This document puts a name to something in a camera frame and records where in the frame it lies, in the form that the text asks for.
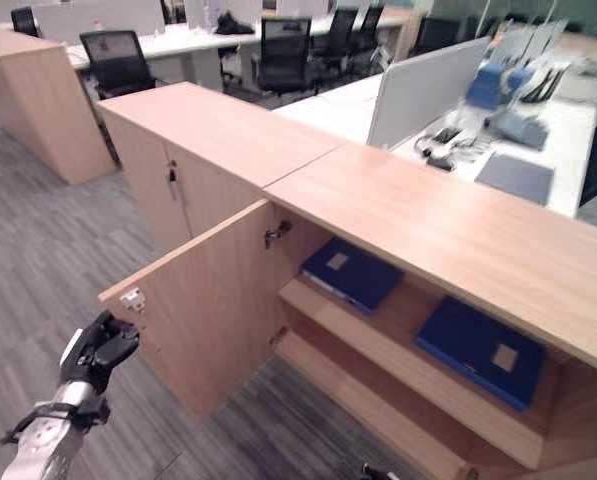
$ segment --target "office cubicle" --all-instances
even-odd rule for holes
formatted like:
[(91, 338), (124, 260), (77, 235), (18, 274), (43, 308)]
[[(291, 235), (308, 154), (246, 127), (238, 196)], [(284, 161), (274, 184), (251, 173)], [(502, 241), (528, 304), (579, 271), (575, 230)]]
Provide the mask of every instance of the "office cubicle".
[(94, 30), (96, 22), (105, 29), (135, 30), (138, 35), (165, 31), (158, 0), (79, 0), (32, 9), (43, 37), (68, 45), (79, 45), (78, 36)]

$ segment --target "grey carpet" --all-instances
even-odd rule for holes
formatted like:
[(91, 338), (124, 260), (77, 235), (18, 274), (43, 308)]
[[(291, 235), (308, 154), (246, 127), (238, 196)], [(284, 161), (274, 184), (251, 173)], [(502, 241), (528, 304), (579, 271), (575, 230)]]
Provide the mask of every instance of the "grey carpet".
[[(96, 295), (157, 257), (122, 172), (67, 186), (0, 129), (0, 437), (51, 398)], [(422, 478), (278, 358), (202, 425), (139, 356), (108, 397), (71, 480), (352, 480), (363, 461)], [(13, 454), (0, 447), (0, 475)]]

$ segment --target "door hinge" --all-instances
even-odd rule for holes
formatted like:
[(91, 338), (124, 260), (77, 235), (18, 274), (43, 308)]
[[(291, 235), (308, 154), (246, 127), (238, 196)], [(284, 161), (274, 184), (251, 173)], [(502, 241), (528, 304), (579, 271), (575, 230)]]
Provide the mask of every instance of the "door hinge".
[(282, 327), (280, 330), (278, 330), (278, 333), (276, 333), (276, 335), (271, 337), (269, 340), (269, 346), (274, 348), (276, 345), (278, 345), (280, 339), (284, 337), (288, 331), (289, 330), (287, 330), (287, 327)]
[(284, 236), (292, 227), (289, 220), (282, 220), (276, 230), (267, 230), (265, 232), (265, 250), (268, 250), (274, 240)]

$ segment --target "white desk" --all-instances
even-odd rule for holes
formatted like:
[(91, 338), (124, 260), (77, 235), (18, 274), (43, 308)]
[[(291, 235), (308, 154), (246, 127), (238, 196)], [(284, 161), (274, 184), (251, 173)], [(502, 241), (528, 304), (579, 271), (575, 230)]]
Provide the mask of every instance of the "white desk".
[[(553, 53), (559, 61), (570, 61), (567, 52)], [(283, 117), (319, 128), (350, 141), (366, 143), (382, 75), (345, 85), (316, 97), (308, 98), (275, 110)], [(499, 140), (492, 149), (527, 161), (555, 168), (554, 179), (546, 207), (569, 217), (575, 217), (587, 161), (597, 125), (597, 104), (581, 104), (552, 99), (545, 104), (519, 104), (520, 113), (538, 115), (550, 130), (543, 151), (536, 151), (513, 142)], [(478, 132), (482, 121), (491, 115), (488, 110), (466, 106), (461, 113), (460, 127), (465, 129), (457, 140), (470, 138)], [(392, 153), (414, 162), (424, 160), (413, 149), (415, 141), (426, 133), (440, 130), (447, 117), (436, 120), (419, 134), (396, 146)], [(473, 163), (457, 162), (451, 175), (474, 181), (491, 154), (489, 151)]]
[[(315, 20), (311, 34), (325, 35), (329, 32), (331, 21), (332, 17)], [(407, 18), (402, 16), (386, 15), (381, 18), (378, 28), (401, 28), (406, 22)], [(361, 24), (362, 20), (358, 19), (354, 29), (359, 29)], [(246, 87), (254, 88), (249, 58), (260, 48), (260, 26), (256, 27), (257, 32), (252, 35), (215, 35), (200, 29), (189, 30), (187, 24), (167, 25), (164, 34), (141, 36), (139, 41), (154, 76), (170, 83), (188, 80), (218, 91), (222, 91), (218, 49), (240, 46), (244, 83)], [(66, 50), (74, 69), (89, 68), (82, 45)]]
[[(545, 148), (538, 151), (506, 140), (496, 140), (482, 155), (471, 156), (469, 160), (457, 157), (456, 168), (451, 175), (473, 182), (494, 151), (553, 168), (554, 177), (545, 206), (554, 212), (575, 218), (596, 128), (597, 105), (574, 104), (552, 99), (541, 106), (518, 105), (516, 110), (523, 115), (537, 115), (548, 126), (549, 136)], [(480, 131), (483, 120), (491, 113), (489, 110), (464, 107), (458, 123), (463, 132), (456, 140), (473, 138)], [(452, 112), (447, 120), (451, 121), (454, 115)], [(445, 120), (443, 118), (432, 123), (423, 132), (394, 148), (392, 153), (424, 163), (422, 157), (414, 150), (414, 143), (421, 135), (440, 130), (445, 125)]]

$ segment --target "desk partition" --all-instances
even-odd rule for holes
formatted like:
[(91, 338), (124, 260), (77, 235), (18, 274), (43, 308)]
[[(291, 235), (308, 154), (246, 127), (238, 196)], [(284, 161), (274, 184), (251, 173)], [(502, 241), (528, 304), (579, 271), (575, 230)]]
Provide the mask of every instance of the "desk partition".
[(278, 0), (276, 2), (278, 15), (302, 16), (319, 18), (329, 11), (328, 0)]
[(253, 27), (260, 21), (262, 0), (185, 0), (189, 28), (215, 27), (218, 17), (227, 10), (238, 22)]
[(158, 0), (81, 0), (38, 5), (33, 12), (44, 38), (68, 45), (79, 45), (79, 35), (94, 30), (96, 21), (103, 28), (135, 30), (138, 35), (165, 31)]
[(454, 108), (474, 79), (489, 38), (443, 48), (389, 67), (367, 143), (390, 149)]
[(520, 60), (526, 53), (534, 28), (522, 27), (511, 32), (505, 32), (489, 57), (491, 63)]

